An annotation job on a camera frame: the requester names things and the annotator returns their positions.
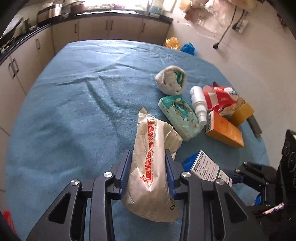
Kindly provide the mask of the dark flat board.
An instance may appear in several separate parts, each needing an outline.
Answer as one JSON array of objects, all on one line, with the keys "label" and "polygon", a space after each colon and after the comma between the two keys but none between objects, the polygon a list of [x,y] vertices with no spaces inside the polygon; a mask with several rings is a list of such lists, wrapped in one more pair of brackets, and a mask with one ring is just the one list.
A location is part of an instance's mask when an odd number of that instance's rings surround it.
[{"label": "dark flat board", "polygon": [[255,116],[252,114],[248,119],[247,119],[252,131],[253,131],[253,134],[256,138],[260,137],[261,134],[262,134],[262,130],[255,118]]}]

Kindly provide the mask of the crumpled white green bag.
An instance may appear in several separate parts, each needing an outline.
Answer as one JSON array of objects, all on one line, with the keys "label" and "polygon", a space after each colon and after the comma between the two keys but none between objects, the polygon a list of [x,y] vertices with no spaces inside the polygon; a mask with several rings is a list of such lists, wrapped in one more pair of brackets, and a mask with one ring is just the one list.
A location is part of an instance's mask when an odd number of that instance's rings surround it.
[{"label": "crumpled white green bag", "polygon": [[185,91],[187,75],[182,68],[171,65],[161,70],[154,80],[162,93],[180,95]]}]

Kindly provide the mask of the red white torn carton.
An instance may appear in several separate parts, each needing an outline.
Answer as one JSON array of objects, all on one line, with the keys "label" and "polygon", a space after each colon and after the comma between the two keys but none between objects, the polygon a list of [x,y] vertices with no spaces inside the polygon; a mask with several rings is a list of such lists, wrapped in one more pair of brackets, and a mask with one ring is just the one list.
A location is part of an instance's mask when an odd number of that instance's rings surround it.
[{"label": "red white torn carton", "polygon": [[208,110],[220,113],[224,108],[235,104],[238,101],[238,94],[233,87],[209,86],[203,87],[203,94]]}]

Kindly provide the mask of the white blue medicine box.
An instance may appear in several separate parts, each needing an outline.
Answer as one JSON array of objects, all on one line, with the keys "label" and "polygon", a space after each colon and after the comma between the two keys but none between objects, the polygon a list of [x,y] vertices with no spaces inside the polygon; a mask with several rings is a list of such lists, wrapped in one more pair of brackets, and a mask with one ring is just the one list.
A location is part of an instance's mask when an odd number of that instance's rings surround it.
[{"label": "white blue medicine box", "polygon": [[223,179],[232,187],[232,179],[202,150],[188,157],[182,164],[185,171],[190,171],[201,180],[214,182],[216,179]]}]

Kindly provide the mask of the orange cardboard box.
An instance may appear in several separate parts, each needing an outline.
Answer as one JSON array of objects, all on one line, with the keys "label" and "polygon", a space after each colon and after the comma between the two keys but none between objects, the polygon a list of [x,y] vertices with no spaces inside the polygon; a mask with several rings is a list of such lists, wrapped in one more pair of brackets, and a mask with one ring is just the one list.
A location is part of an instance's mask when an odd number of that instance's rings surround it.
[{"label": "orange cardboard box", "polygon": [[207,115],[205,134],[233,148],[244,147],[241,131],[215,111]]}]

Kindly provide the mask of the white plastic bottle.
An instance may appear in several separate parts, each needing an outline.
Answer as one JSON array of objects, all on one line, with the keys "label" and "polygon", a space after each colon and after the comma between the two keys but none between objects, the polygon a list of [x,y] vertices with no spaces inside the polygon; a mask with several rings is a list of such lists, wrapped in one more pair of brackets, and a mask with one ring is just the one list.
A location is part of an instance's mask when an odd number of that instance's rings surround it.
[{"label": "white plastic bottle", "polygon": [[195,111],[199,126],[207,124],[207,102],[200,86],[193,86],[190,90],[192,106]]}]

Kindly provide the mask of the blue plastic bag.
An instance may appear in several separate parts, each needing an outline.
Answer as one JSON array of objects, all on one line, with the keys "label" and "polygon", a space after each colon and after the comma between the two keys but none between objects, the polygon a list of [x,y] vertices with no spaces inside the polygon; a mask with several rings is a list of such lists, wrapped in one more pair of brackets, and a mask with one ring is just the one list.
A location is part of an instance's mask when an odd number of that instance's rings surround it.
[{"label": "blue plastic bag", "polygon": [[180,51],[190,55],[195,55],[195,47],[191,43],[184,44]]}]

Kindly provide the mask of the green tissue pack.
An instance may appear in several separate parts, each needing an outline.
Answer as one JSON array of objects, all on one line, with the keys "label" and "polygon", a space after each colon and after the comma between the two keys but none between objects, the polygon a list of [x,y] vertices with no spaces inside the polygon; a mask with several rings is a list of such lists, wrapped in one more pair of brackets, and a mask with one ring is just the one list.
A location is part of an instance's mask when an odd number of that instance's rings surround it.
[{"label": "green tissue pack", "polygon": [[162,97],[158,106],[184,141],[189,141],[202,131],[196,114],[181,95]]}]

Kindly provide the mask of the yellow plastic bag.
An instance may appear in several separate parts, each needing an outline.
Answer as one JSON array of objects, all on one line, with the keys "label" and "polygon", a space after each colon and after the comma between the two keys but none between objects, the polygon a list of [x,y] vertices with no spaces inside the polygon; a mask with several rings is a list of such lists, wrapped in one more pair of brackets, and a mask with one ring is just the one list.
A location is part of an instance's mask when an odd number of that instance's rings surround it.
[{"label": "yellow plastic bag", "polygon": [[174,49],[174,50],[178,50],[178,51],[180,51],[180,49],[181,49],[180,42],[178,41],[178,39],[176,37],[170,37],[170,38],[166,39],[165,46],[170,49]]}]

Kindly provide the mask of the blue table cloth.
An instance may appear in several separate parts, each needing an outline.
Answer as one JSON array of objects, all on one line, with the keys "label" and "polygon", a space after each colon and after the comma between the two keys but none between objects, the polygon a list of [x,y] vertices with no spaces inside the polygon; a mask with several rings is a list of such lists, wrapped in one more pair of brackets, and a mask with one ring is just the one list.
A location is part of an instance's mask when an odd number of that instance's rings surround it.
[{"label": "blue table cloth", "polygon": [[175,65],[190,89],[230,82],[213,64],[166,47],[133,41],[66,45],[46,66],[22,105],[6,157],[6,199],[25,240],[73,180],[95,179],[133,150],[139,111],[166,121],[155,76]]}]

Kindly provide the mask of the white red-printed paper bag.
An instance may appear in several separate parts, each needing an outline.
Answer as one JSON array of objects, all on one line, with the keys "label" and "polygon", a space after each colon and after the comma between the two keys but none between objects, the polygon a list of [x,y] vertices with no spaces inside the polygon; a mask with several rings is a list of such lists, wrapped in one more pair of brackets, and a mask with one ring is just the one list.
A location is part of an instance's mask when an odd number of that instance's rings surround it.
[{"label": "white red-printed paper bag", "polygon": [[139,111],[130,174],[121,199],[127,210],[155,222],[176,221],[180,210],[169,192],[165,150],[175,156],[182,142],[170,124],[145,108]]}]

